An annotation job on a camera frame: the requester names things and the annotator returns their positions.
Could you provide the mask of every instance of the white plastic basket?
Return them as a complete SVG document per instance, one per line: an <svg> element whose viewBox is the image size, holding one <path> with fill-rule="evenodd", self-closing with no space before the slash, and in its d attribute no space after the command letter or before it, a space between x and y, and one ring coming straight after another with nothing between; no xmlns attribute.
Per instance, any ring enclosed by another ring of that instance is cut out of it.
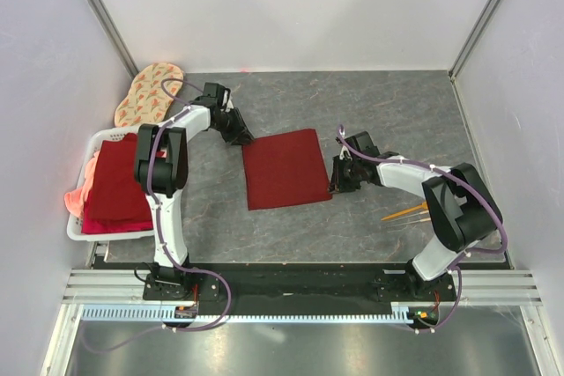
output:
<svg viewBox="0 0 564 376"><path fill-rule="evenodd" d="M78 176L77 188L82 187L85 183L85 168L88 161L93 157L94 153L100 149L103 141L120 141L129 133L137 134L139 127L122 127L104 129L97 132L90 139L86 148L85 160ZM82 233L82 219L74 217L69 213L69 223L67 224L67 235L75 241L110 241L110 240L134 240L143 237L152 237L153 231L136 231L136 232L117 232L117 233Z"/></svg>

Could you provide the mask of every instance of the metal pole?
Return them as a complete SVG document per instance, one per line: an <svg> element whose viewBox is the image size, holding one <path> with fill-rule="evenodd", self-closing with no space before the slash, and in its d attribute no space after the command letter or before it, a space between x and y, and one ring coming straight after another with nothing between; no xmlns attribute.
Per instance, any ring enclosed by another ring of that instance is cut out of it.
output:
<svg viewBox="0 0 564 376"><path fill-rule="evenodd" d="M455 63L452 65L452 68L449 71L449 75L451 79L454 79L460 73L460 70L464 67L468 56L478 43L479 39L482 36L482 33L486 29L490 19L494 15L495 11L499 7L501 0L487 0L486 6L479 15L476 24L472 28L470 35L466 39L462 50L458 54L458 57L455 60Z"/></svg>
<svg viewBox="0 0 564 376"><path fill-rule="evenodd" d="M120 56L123 66L125 66L131 77L134 78L139 73L139 69L133 61L131 53L127 49L122 36L117 31L115 23L112 20L108 9L106 9L106 6L102 2L102 0L88 0L88 3L92 7L94 14L100 21L100 24L102 25L104 32L114 46L116 53Z"/></svg>

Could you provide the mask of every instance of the red towel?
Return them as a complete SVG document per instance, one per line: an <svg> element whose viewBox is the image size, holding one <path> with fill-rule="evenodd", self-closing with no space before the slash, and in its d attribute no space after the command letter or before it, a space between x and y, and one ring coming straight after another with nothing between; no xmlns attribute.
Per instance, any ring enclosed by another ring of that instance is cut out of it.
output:
<svg viewBox="0 0 564 376"><path fill-rule="evenodd" d="M150 231L152 229L152 220L149 219L145 222L120 222L118 220L101 221L91 220L88 217L88 210L90 204L85 202L85 214L82 219L82 233L96 234L96 233L117 233L117 232L136 232L136 231Z"/></svg>
<svg viewBox="0 0 564 376"><path fill-rule="evenodd" d="M85 217L122 223L152 220L145 193L133 177L136 148L137 134L102 143Z"/></svg>
<svg viewBox="0 0 564 376"><path fill-rule="evenodd" d="M314 129L258 138L243 146L249 210L330 200L329 178Z"/></svg>

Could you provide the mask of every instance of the floor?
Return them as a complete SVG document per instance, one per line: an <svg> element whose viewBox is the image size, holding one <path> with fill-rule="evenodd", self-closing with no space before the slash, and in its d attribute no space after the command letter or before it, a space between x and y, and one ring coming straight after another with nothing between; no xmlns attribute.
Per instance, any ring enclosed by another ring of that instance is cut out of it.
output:
<svg viewBox="0 0 564 376"><path fill-rule="evenodd" d="M85 340L105 349L154 323L81 323ZM114 352L75 343L67 374L180 376L260 374L539 376L518 308L459 308L434 335L389 325L233 323L174 335L158 331Z"/></svg>
<svg viewBox="0 0 564 376"><path fill-rule="evenodd" d="M367 130L381 151L436 165L473 163L446 71L197 74L190 80L230 87L255 137L314 128L329 176L339 123L349 135ZM182 97L196 94L182 91ZM174 105L170 112L178 110ZM215 131L190 142L189 171L182 227L193 262L405 262L433 236L430 223L381 223L421 200L376 186L324 203L248 211L241 148L225 146ZM498 247L499 239L483 244ZM151 262L153 251L152 238L114 241L107 261ZM471 258L484 259L492 257Z"/></svg>

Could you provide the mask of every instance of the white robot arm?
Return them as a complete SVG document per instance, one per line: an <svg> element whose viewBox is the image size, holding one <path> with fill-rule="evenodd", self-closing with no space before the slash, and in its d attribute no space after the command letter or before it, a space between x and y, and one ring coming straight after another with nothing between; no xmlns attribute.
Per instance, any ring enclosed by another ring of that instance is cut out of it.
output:
<svg viewBox="0 0 564 376"><path fill-rule="evenodd" d="M155 228L155 263L173 268L160 243L157 227L157 208L160 206L160 227L167 250L177 263L189 264L188 249L182 237L181 197L188 179L188 142L201 131L216 129L229 144L250 144L249 132L238 109L233 106L231 92L223 85L206 83L204 95L172 118L173 126L165 129L159 150L166 156L155 159L152 171L152 191L148 194L147 175L154 139L159 125L142 125L138 131L135 178L147 194Z"/></svg>
<svg viewBox="0 0 564 376"><path fill-rule="evenodd" d="M394 152L381 154L366 131L346 138L345 143L373 158L396 162L406 160ZM452 173L476 189L501 220L501 213L474 166L463 163L437 168ZM405 163L378 164L360 159L343 146L341 153L333 158L330 191L352 192L360 189L362 181L398 188L427 201L434 237L406 267L406 274L415 292L444 275L449 265L464 250L473 247L496 229L487 211L472 195L437 173Z"/></svg>

